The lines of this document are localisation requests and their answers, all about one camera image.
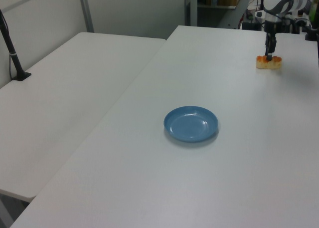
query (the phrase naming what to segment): table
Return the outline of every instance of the table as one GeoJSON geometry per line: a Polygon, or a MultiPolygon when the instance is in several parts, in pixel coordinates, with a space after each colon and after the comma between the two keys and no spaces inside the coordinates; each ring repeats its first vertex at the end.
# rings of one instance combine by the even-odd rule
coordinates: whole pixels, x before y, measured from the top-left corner
{"type": "Polygon", "coordinates": [[[12,228],[318,227],[317,44],[278,34],[282,69],[258,70],[264,39],[179,26],[12,228]],[[171,138],[184,105],[218,135],[171,138]]]}
{"type": "Polygon", "coordinates": [[[30,202],[164,39],[80,33],[0,90],[0,193],[30,202]]]}

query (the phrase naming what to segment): white wall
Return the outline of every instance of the white wall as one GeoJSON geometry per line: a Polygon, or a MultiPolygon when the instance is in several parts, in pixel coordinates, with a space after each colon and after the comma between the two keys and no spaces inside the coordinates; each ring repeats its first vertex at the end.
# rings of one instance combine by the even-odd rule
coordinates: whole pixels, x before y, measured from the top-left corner
{"type": "MultiPolygon", "coordinates": [[[[86,31],[80,0],[30,0],[3,14],[24,70],[86,31]]],[[[8,67],[9,54],[0,35],[0,88],[10,81],[8,67]]]]}
{"type": "Polygon", "coordinates": [[[95,32],[167,39],[184,25],[184,0],[88,0],[95,32]]]}

